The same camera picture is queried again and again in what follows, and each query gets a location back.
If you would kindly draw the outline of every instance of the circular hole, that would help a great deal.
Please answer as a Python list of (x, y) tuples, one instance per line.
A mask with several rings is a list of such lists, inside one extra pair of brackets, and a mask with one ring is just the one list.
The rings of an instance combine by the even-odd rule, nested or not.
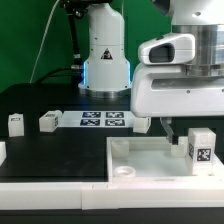
[(200, 12), (195, 12), (195, 13), (192, 14), (193, 17), (198, 17), (198, 16), (200, 16), (200, 15), (201, 15)]

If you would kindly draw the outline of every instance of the small white block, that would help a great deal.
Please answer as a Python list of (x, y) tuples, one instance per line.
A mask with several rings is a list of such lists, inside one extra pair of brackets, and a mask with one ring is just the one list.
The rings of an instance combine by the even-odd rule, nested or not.
[(6, 148), (5, 142), (0, 142), (0, 166), (6, 159)]
[(48, 111), (39, 119), (40, 132), (54, 132), (62, 118), (62, 112), (59, 110)]
[(212, 175), (216, 135), (208, 128), (192, 128), (188, 134), (188, 169), (191, 175)]
[(171, 154), (174, 157), (183, 158), (187, 154), (188, 139), (186, 137), (179, 137), (178, 145), (171, 145)]
[(151, 118), (138, 118), (134, 119), (133, 132), (146, 134), (151, 126)]
[(8, 128), (9, 137), (24, 136), (23, 114), (9, 115)]

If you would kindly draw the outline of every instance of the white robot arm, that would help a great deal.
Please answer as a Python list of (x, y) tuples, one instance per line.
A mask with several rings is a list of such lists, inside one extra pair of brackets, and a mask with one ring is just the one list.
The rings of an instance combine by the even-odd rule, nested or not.
[(137, 117), (224, 115), (223, 0), (152, 0), (172, 32), (139, 48), (131, 110)]

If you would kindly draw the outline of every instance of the white cube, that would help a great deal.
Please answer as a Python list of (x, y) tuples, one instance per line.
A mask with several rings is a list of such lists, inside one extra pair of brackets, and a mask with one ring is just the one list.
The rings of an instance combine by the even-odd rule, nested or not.
[(151, 126), (151, 118), (135, 117), (133, 132), (146, 134)]
[(9, 128), (9, 137), (24, 136), (23, 114), (9, 115), (8, 128)]
[(5, 142), (0, 142), (0, 166), (6, 159), (6, 148)]
[(191, 175), (212, 175), (216, 135), (209, 128), (191, 128), (187, 164)]
[(54, 132), (62, 118), (62, 112), (59, 110), (48, 111), (39, 119), (40, 132)]

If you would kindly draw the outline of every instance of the cube with marker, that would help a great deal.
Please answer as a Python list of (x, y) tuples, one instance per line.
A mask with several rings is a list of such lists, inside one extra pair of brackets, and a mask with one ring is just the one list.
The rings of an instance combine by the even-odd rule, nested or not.
[(58, 127), (61, 118), (61, 111), (48, 111), (39, 119), (40, 132), (54, 132)]
[(191, 128), (188, 133), (187, 166), (190, 175), (212, 175), (216, 135), (209, 128)]
[(8, 129), (9, 129), (9, 137), (24, 136), (23, 114), (9, 115)]

